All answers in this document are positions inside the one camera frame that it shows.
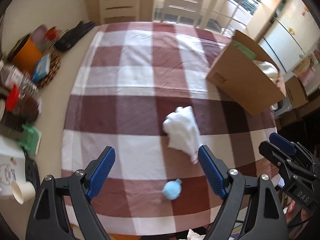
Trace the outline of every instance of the woven basket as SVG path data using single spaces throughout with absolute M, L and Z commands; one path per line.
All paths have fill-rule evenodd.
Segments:
M 47 84 L 51 82 L 51 80 L 55 77 L 57 74 L 59 68 L 60 68 L 61 60 L 60 57 L 56 53 L 51 54 L 51 62 L 50 62 L 50 72 L 48 75 L 46 75 L 43 79 L 41 79 L 38 83 L 36 83 L 36 86 L 38 88 L 43 88 Z

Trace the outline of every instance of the green plastic object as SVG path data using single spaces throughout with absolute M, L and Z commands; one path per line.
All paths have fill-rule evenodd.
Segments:
M 249 50 L 246 46 L 242 45 L 237 41 L 232 41 L 231 44 L 236 46 L 239 50 L 241 50 L 249 59 L 251 60 L 256 59 L 256 55 L 251 50 Z
M 34 156 L 38 151 L 41 132 L 32 125 L 23 124 L 22 128 L 22 139 L 18 144 L 25 149 L 30 156 Z

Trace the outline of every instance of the crumpled white cloth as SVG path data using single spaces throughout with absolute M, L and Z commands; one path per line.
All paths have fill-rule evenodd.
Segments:
M 163 131 L 169 136 L 168 147 L 188 154 L 193 164 L 198 162 L 198 149 L 202 144 L 191 106 L 178 107 L 168 114 L 163 122 Z
M 265 75 L 268 76 L 268 78 L 270 78 L 270 80 L 276 84 L 278 78 L 279 78 L 279 71 L 278 69 L 271 63 L 269 62 L 262 62 L 259 60 L 254 60 L 253 63 L 255 63 L 257 65 L 258 68 L 260 68 L 260 70 L 265 73 Z
M 185 240 L 203 240 L 205 237 L 205 235 L 201 236 L 197 233 L 195 233 L 194 231 L 192 231 L 191 229 L 189 229 L 188 235 L 187 235 L 187 239 Z

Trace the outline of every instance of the refrigerator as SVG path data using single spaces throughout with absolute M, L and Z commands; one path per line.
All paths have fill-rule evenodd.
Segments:
M 302 0 L 289 0 L 259 42 L 287 81 L 291 70 L 320 38 L 320 30 Z

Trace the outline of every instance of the blue gripper pad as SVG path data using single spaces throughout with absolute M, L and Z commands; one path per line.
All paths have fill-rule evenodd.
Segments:
M 213 192 L 224 200 L 227 197 L 227 192 L 224 188 L 223 177 L 203 146 L 199 148 L 198 160 Z
M 89 190 L 87 192 L 87 197 L 90 200 L 99 195 L 100 190 L 106 181 L 113 164 L 115 163 L 115 160 L 116 152 L 111 147 L 91 176 Z
M 277 133 L 270 134 L 269 141 L 289 156 L 295 155 L 297 152 L 294 145 L 291 142 L 289 142 L 287 139 L 283 138 L 281 135 Z

